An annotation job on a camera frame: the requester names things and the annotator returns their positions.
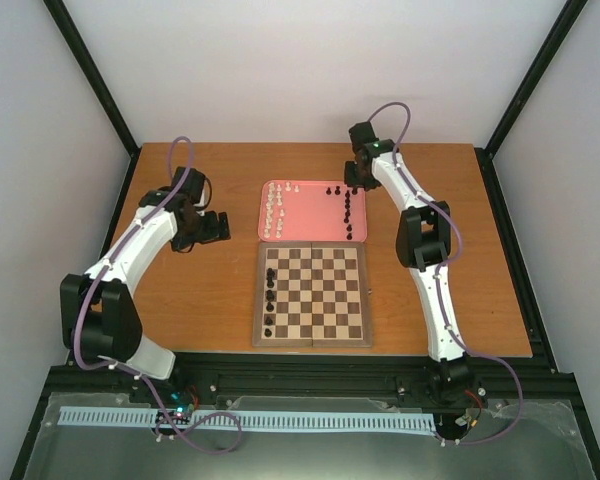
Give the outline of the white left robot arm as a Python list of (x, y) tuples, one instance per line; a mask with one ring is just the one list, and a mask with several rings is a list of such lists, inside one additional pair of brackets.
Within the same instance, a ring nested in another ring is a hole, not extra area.
[(228, 216), (210, 210), (211, 198), (203, 173), (177, 168), (170, 185), (141, 198), (129, 226), (96, 264), (62, 280), (63, 342), (81, 368), (153, 378), (154, 392), (166, 402), (186, 395), (187, 376), (174, 368), (174, 353), (144, 333), (134, 293), (163, 247), (188, 253), (197, 244), (229, 239)]

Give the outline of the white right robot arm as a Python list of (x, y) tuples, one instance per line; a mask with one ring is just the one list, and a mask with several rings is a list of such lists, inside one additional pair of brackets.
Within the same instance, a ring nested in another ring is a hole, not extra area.
[(416, 285), (424, 314), (431, 359), (428, 392), (433, 402), (448, 403), (470, 378), (449, 285), (450, 208), (421, 188), (397, 144), (379, 139), (369, 120), (354, 124), (349, 138), (354, 159), (345, 163), (346, 185), (384, 188), (400, 213), (395, 250)]

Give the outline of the pink plastic tray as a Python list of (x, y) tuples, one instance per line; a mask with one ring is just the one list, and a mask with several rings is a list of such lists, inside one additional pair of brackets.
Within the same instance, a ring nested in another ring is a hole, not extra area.
[[(290, 182), (291, 191), (284, 191), (284, 185)], [(282, 191), (276, 193), (280, 184)], [(299, 193), (294, 185), (299, 185)], [(340, 186), (341, 194), (335, 195), (334, 189)], [(331, 188), (331, 195), (326, 189)], [(344, 197), (351, 192), (349, 223), (344, 223)], [(284, 209), (285, 216), (278, 212)], [(281, 238), (276, 238), (276, 223), (282, 219)], [(352, 231), (346, 227), (351, 224)], [(265, 238), (263, 231), (270, 228), (270, 237)], [(363, 242), (367, 238), (366, 198), (363, 189), (352, 189), (337, 181), (320, 180), (268, 180), (262, 187), (257, 233), (264, 242), (349, 242), (347, 233), (352, 233), (351, 242)]]

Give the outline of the wooden chessboard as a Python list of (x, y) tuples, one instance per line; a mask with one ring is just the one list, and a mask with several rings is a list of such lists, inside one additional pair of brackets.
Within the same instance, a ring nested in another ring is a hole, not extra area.
[[(266, 270), (275, 271), (265, 310)], [(252, 345), (369, 348), (373, 345), (366, 251), (360, 242), (262, 242), (258, 250)], [(265, 325), (266, 315), (273, 317)], [(264, 329), (273, 331), (271, 337)]]

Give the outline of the black aluminium frame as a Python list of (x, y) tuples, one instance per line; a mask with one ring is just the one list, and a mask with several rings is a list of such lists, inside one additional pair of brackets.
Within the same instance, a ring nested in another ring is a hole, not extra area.
[[(534, 353), (533, 358), (514, 360), (512, 364), (523, 381), (534, 382), (532, 390), (525, 395), (526, 399), (570, 400), (575, 410), (574, 418), (582, 437), (587, 461), (593, 469), (594, 477), (600, 479), (600, 449), (593, 428), (574, 375), (558, 370), (493, 165), (497, 149), (509, 134), (584, 7), (582, 1), (565, 3), (486, 148), (476, 149), (475, 155)], [(336, 397), (342, 397), (347, 392), (361, 392), (363, 387), (367, 386), (369, 378), (373, 377), (372, 370), (376, 366), (413, 374), (424, 365), (421, 357), (384, 361), (381, 358), (356, 360), (345, 356), (302, 357), (298, 354), (263, 356), (191, 353), (185, 354), (184, 360), (190, 367), (219, 367), (229, 372), (233, 378), (245, 379), (247, 386), (260, 387), (266, 393), (289, 391), (316, 396), (325, 391), (328, 380), (341, 374), (342, 380), (338, 381), (331, 391)], [(35, 444), (41, 440), (45, 430), (42, 413), (51, 394), (119, 393), (129, 384), (129, 381), (119, 374), (86, 374), (71, 363), (51, 368), (11, 474), (12, 478), (22, 479), (33, 470), (34, 461), (39, 456), (35, 451)]]

